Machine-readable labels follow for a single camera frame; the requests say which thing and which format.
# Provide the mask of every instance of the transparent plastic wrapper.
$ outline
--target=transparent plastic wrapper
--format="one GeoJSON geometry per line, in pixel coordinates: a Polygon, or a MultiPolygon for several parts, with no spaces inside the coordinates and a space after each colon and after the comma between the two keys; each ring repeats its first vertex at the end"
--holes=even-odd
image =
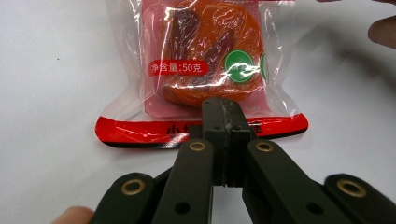
{"type": "Polygon", "coordinates": [[[282,90],[294,1],[106,1],[127,89],[96,124],[113,147],[175,148],[201,123],[201,102],[237,101],[259,137],[304,132],[282,90]]]}

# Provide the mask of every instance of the sealed package edge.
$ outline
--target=sealed package edge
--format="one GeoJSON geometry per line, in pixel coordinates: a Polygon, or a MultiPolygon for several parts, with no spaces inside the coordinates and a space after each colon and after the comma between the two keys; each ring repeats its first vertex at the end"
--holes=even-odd
{"type": "Polygon", "coordinates": [[[201,103],[237,101],[259,137],[304,132],[281,84],[292,46],[294,1],[107,0],[127,89],[102,113],[113,147],[173,148],[201,123],[201,103]]]}

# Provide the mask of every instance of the brass screw insert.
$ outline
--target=brass screw insert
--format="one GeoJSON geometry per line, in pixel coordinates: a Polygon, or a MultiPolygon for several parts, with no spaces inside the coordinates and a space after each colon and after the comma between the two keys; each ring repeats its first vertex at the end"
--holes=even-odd
{"type": "Polygon", "coordinates": [[[206,145],[202,142],[192,142],[189,144],[189,148],[193,151],[202,151],[206,148],[206,145]]]}
{"type": "Polygon", "coordinates": [[[270,151],[274,150],[274,147],[272,145],[270,145],[268,143],[264,143],[264,142],[257,143],[256,148],[263,152],[270,152],[270,151]]]}
{"type": "Polygon", "coordinates": [[[125,182],[122,187],[121,191],[125,195],[136,195],[145,188],[146,184],[141,179],[132,179],[125,182]]]}
{"type": "Polygon", "coordinates": [[[355,198],[364,198],[367,195],[367,191],[362,185],[351,180],[340,179],[337,181],[337,187],[345,194],[355,198]]]}

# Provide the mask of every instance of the hole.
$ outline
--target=hole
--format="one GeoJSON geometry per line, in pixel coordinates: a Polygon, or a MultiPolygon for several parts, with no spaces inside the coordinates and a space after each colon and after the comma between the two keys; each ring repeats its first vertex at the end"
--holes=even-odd
{"type": "Polygon", "coordinates": [[[194,151],[202,151],[206,148],[206,145],[202,142],[193,142],[189,144],[189,148],[194,151]]]}
{"type": "Polygon", "coordinates": [[[315,215],[323,215],[323,213],[324,213],[323,208],[320,207],[317,203],[307,204],[306,209],[308,209],[309,212],[311,212],[315,215]]]}
{"type": "Polygon", "coordinates": [[[340,179],[337,181],[337,187],[352,197],[363,198],[367,195],[366,189],[352,180],[340,179]]]}
{"type": "Polygon", "coordinates": [[[145,188],[145,186],[146,184],[143,182],[143,180],[132,179],[128,180],[122,185],[121,191],[125,195],[135,195],[140,193],[145,188]]]}
{"type": "Polygon", "coordinates": [[[129,191],[134,191],[140,188],[140,184],[137,182],[132,182],[129,185],[125,186],[125,188],[129,191]]]}
{"type": "Polygon", "coordinates": [[[175,206],[175,211],[181,215],[187,214],[190,212],[190,205],[188,203],[178,203],[175,206]]]}
{"type": "Polygon", "coordinates": [[[268,143],[264,143],[264,142],[259,142],[256,144],[256,148],[260,151],[264,151],[264,152],[270,152],[272,150],[274,150],[273,146],[271,146],[268,143]]]}
{"type": "Polygon", "coordinates": [[[359,188],[356,187],[355,185],[351,185],[350,183],[345,183],[344,188],[346,188],[349,191],[359,192],[359,188]]]}

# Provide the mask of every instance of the red label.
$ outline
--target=red label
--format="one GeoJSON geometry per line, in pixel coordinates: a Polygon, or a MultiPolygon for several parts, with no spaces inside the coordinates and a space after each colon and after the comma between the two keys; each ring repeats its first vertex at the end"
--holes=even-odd
{"type": "MultiPolygon", "coordinates": [[[[251,118],[247,122],[258,137],[292,135],[308,128],[308,121],[303,114],[251,118]]],[[[191,125],[201,125],[201,121],[120,121],[100,117],[95,130],[99,139],[111,146],[142,147],[148,144],[151,147],[176,148],[189,140],[191,125]]]]}
{"type": "Polygon", "coordinates": [[[205,61],[193,60],[155,60],[148,65],[151,76],[202,76],[209,70],[205,61]]]}

